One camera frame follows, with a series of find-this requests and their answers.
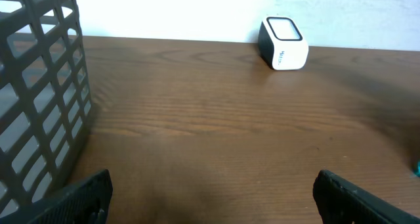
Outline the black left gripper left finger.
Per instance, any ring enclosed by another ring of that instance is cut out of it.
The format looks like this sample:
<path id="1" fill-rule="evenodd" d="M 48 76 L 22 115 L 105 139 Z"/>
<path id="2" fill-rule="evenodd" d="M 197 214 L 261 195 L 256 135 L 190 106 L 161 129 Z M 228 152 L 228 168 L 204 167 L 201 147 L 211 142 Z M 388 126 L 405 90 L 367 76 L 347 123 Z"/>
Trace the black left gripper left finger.
<path id="1" fill-rule="evenodd" d="M 2 224 L 105 224 L 113 186 L 107 169 L 1 218 Z"/>

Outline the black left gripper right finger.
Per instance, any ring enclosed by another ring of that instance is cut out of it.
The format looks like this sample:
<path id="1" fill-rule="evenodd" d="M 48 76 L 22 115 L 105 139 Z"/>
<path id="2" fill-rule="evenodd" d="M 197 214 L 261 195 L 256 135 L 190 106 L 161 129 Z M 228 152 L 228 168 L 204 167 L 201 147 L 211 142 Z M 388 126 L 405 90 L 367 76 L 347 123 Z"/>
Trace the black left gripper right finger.
<path id="1" fill-rule="evenodd" d="M 418 217 L 326 169 L 320 170 L 312 195 L 323 224 L 419 224 Z"/>

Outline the blue mouthwash bottle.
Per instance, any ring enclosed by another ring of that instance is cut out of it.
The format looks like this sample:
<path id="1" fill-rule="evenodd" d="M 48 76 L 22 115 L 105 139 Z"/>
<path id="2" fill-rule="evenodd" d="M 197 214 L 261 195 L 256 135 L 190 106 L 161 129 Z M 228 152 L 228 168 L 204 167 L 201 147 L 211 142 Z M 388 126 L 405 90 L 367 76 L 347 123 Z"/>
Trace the blue mouthwash bottle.
<path id="1" fill-rule="evenodd" d="M 416 161 L 413 165 L 413 173 L 416 176 L 420 177 L 420 161 L 419 160 Z"/>

